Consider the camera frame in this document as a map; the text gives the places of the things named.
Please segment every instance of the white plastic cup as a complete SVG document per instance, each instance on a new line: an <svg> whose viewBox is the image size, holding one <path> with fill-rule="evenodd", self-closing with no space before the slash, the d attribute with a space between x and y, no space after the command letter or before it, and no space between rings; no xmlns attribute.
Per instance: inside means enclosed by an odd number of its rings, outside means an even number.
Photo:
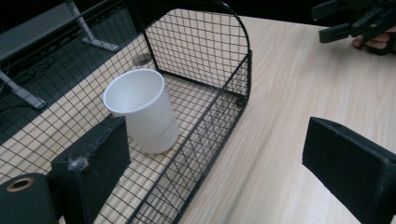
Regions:
<svg viewBox="0 0 396 224"><path fill-rule="evenodd" d="M125 116L127 132L141 150L162 153L178 138L178 127L163 76L152 69L136 69L115 78L103 101L114 116Z"/></svg>

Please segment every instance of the gray floor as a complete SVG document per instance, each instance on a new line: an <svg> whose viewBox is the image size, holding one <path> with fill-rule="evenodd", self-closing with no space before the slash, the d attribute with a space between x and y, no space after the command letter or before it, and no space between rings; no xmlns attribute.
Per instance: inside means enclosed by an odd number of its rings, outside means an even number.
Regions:
<svg viewBox="0 0 396 224"><path fill-rule="evenodd" d="M116 44L120 49L136 37L134 25L124 8L113 10L92 26L91 30L96 38ZM47 103L46 108L52 105L116 53L82 42L84 36L82 32L78 32L76 37L67 41L64 46L56 49L38 64L27 68L16 81L43 99ZM42 111L26 104L8 90L7 86L3 87L0 91L2 144Z"/></svg>

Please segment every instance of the wire grid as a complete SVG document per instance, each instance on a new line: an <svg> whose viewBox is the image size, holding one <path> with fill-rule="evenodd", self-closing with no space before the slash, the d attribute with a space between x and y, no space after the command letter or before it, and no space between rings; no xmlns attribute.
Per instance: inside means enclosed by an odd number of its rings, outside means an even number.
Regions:
<svg viewBox="0 0 396 224"><path fill-rule="evenodd" d="M157 69L180 136L159 155L141 152L129 138L131 164L95 223L178 222L248 101L248 35L219 1L108 2L106 10L82 16L97 38L119 51L81 43L84 34L72 22L48 45L1 62L13 71L44 55L14 80L32 70L39 74L22 85L47 107L34 110L11 91L0 95L0 183L50 172L51 160L110 116L101 97L111 80L131 69Z"/></svg>

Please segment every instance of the light wood surface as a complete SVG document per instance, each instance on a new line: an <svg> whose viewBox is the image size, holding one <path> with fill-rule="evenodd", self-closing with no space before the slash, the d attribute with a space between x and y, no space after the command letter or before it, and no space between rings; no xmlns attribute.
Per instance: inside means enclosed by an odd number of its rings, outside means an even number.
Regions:
<svg viewBox="0 0 396 224"><path fill-rule="evenodd" d="M307 125L330 119L396 152L396 55L320 44L323 27L241 19L251 98L181 223L359 223L302 165Z"/></svg>

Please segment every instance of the hand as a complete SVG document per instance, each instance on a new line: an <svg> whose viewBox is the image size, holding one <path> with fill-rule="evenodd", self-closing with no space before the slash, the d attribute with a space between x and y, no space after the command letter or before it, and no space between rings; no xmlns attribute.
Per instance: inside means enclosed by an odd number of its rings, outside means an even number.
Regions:
<svg viewBox="0 0 396 224"><path fill-rule="evenodd" d="M367 41L365 45L374 49L384 49L387 46L387 41L389 40L389 33L396 33L396 26L388 29L386 33ZM352 40L352 45L357 49L361 48L363 46L363 37L359 35L354 38ZM396 51L396 44L393 46L392 50Z"/></svg>

